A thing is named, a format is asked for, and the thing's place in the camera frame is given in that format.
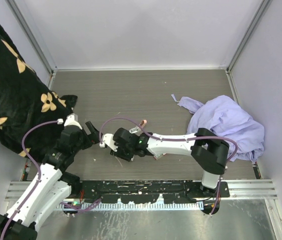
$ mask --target black mounting plate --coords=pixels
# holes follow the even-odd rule
[[[84,201],[92,203],[102,198],[104,204],[115,204],[118,199],[128,204],[155,203],[162,194],[165,204],[193,203],[191,198],[208,198],[200,190],[201,182],[192,180],[84,180]],[[225,181],[220,185],[220,196],[230,197],[228,184]]]

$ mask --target black fabric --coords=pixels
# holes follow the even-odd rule
[[[0,142],[20,154],[25,133],[47,121],[66,119],[73,112],[77,96],[58,97],[28,66],[0,25]],[[31,133],[25,142],[38,162],[54,146],[62,125],[50,124]]]

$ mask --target lavender cloth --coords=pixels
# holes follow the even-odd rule
[[[206,128],[220,137],[236,141],[239,149],[236,159],[257,161],[264,152],[265,129],[263,125],[253,120],[235,101],[228,96],[218,96],[203,104],[187,96],[178,103],[194,114],[187,127],[187,133],[196,133],[199,128]],[[228,156],[235,146],[230,144]]]

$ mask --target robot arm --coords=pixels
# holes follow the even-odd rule
[[[77,118],[75,114],[67,117],[60,138],[42,161],[40,181],[37,174],[6,214],[0,214],[0,237],[4,226],[13,217],[5,233],[5,240],[36,239],[38,231],[52,211],[68,196],[76,195],[80,191],[80,178],[65,171],[80,150],[90,148],[99,142],[99,132],[91,122],[87,122],[86,125],[91,132],[88,135]],[[25,204],[14,215],[20,203],[24,201]]]
[[[229,144],[219,139],[198,139],[196,137],[216,136],[205,128],[187,135],[161,135],[142,133],[140,136],[119,128],[115,134],[107,133],[102,137],[100,147],[111,148],[111,155],[126,161],[133,161],[134,156],[160,156],[178,154],[193,157],[203,168],[201,190],[212,196],[217,188],[220,175],[225,173]]]

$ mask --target gray wooden floor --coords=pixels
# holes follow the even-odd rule
[[[150,132],[182,135],[191,114],[177,106],[171,94],[188,96],[205,103],[219,95],[232,97],[224,70],[128,70],[59,71],[53,90],[62,95],[77,95],[74,112],[82,125],[91,121],[99,129],[108,119],[126,116],[146,119]],[[109,123],[104,133],[130,129],[129,122]],[[68,172],[83,180],[200,179],[202,169],[191,157],[166,155],[159,160],[135,157],[133,162],[117,160],[109,149],[95,145],[79,152]],[[254,179],[252,164],[237,160],[228,164],[226,179]]]

